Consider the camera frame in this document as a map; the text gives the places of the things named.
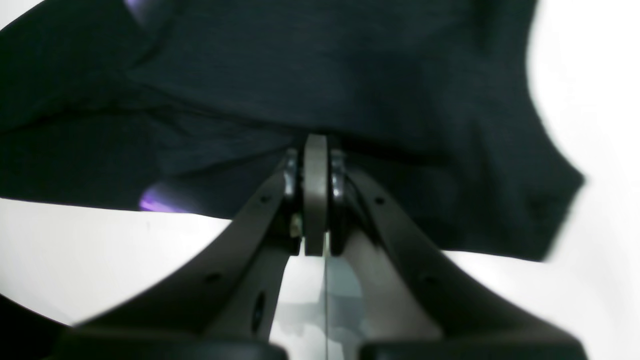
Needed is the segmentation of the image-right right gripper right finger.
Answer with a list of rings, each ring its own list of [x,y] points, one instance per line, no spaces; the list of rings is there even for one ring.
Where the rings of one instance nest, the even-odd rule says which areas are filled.
[[[581,342],[487,289],[423,233],[368,173],[329,153],[329,334],[346,321],[351,360],[585,360]]]

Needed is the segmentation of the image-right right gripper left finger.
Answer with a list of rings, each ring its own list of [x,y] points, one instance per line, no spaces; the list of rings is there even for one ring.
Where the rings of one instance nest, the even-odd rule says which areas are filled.
[[[298,152],[201,253],[114,309],[74,326],[55,360],[285,360],[269,342],[290,256]]]

